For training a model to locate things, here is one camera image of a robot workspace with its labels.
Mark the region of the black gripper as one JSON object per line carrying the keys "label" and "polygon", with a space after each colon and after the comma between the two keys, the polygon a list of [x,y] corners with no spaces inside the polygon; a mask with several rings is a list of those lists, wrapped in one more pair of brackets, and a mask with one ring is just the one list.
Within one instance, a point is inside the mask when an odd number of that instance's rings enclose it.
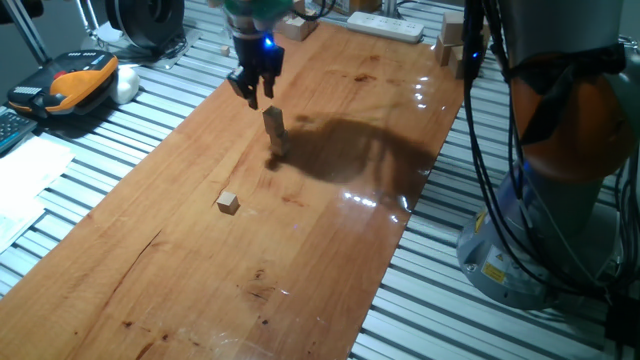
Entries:
{"label": "black gripper", "polygon": [[245,99],[251,109],[256,110],[257,74],[263,79],[265,96],[273,99],[275,80],[281,75],[285,50],[276,44],[272,32],[237,34],[233,36],[233,41],[239,64],[243,67],[232,70],[227,81],[234,92]]}

